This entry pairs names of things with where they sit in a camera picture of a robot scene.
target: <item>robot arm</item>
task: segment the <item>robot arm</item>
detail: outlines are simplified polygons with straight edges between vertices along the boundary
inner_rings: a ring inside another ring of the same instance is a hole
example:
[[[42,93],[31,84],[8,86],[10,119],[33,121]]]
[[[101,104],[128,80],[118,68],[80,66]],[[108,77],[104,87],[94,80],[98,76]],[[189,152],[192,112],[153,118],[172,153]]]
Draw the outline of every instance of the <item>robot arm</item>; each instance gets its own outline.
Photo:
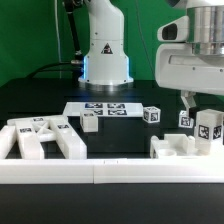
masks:
[[[115,91],[131,86],[133,79],[129,77],[129,59],[123,50],[123,13],[110,0],[64,0],[68,17],[83,3],[89,12],[90,50],[84,57],[84,74],[79,78],[80,86],[100,91]],[[76,29],[71,30],[76,43]]]
[[[182,96],[224,95],[223,0],[167,1],[173,7],[182,3],[186,15],[158,30],[158,39],[166,42],[156,56],[159,86],[182,90]]]

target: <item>green wall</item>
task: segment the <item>green wall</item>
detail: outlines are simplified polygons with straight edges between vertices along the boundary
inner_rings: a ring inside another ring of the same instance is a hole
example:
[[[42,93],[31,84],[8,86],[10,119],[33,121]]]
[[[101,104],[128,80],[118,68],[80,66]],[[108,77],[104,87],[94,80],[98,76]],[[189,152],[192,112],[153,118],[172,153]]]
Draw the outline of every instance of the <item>green wall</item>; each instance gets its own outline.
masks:
[[[58,0],[62,60],[73,58],[73,45],[67,17]],[[131,76],[153,79],[140,38],[135,0],[111,0],[125,15],[125,52],[130,57]],[[165,0],[138,0],[139,15],[147,50],[155,65],[159,43],[157,29],[179,18],[183,10],[174,10]],[[75,11],[81,48],[89,49],[88,12],[84,6]],[[0,3],[0,85],[12,78],[25,77],[36,68],[58,61],[53,0],[7,0]]]

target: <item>black table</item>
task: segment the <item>black table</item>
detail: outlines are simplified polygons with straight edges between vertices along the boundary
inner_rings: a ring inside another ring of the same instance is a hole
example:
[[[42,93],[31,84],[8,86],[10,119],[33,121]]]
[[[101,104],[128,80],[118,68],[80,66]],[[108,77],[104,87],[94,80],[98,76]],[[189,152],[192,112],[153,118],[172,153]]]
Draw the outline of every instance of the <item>black table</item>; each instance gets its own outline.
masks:
[[[78,89],[70,79],[15,79],[0,88],[0,125],[19,117],[62,114],[66,102],[132,102],[156,106],[159,124],[141,118],[100,118],[98,133],[83,133],[88,158],[148,158],[152,135],[193,134],[178,128],[184,106],[179,91],[137,81],[133,89],[100,93]],[[201,109],[223,111],[215,96],[198,94]],[[61,158],[55,143],[43,144],[45,157]],[[8,158],[20,158],[15,145]],[[0,185],[1,223],[223,223],[223,184],[52,184]]]

